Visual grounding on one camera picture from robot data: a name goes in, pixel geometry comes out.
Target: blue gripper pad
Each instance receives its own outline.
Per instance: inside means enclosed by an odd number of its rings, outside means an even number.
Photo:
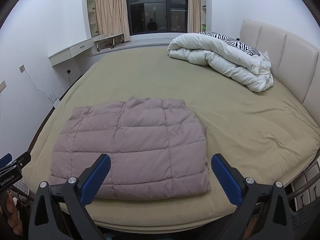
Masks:
[[[10,153],[6,154],[0,159],[0,169],[7,166],[12,161],[12,156]]]
[[[239,207],[242,203],[241,187],[238,185],[227,167],[220,160],[218,155],[212,156],[211,168],[224,192],[226,193],[230,203]]]
[[[110,168],[110,157],[109,155],[105,155],[81,188],[81,205],[85,206],[93,201]]]

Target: screw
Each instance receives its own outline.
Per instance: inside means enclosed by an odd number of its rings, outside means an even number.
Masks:
[[[253,178],[250,178],[250,177],[245,178],[245,181],[246,181],[248,184],[253,184],[253,183],[254,183],[254,179],[253,179]]]
[[[74,184],[76,181],[77,181],[77,178],[75,178],[75,177],[71,177],[70,179],[68,179],[68,182],[70,184]]]
[[[280,181],[276,181],[276,186],[277,187],[282,187],[283,185],[282,185],[282,183]]]
[[[45,181],[40,183],[40,187],[44,188],[45,186],[47,186],[47,183]]]

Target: white comforter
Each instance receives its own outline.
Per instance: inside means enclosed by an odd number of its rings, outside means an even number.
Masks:
[[[187,60],[192,64],[209,65],[253,92],[261,92],[273,86],[267,52],[261,56],[250,56],[217,38],[198,33],[178,36],[170,42],[167,51],[170,57]]]

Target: folded down jacket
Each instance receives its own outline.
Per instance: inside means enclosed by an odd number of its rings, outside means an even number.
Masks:
[[[111,169],[96,197],[156,200],[210,191],[205,130],[183,100],[131,98],[77,107],[53,148],[51,183],[78,177],[101,153]]]
[[[271,62],[267,52],[250,56],[225,42],[199,33],[186,33],[173,39],[169,56],[192,64],[211,66],[219,73],[261,92],[273,86]]]

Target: window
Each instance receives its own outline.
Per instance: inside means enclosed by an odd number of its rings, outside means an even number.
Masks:
[[[188,0],[127,0],[130,35],[187,32]]]

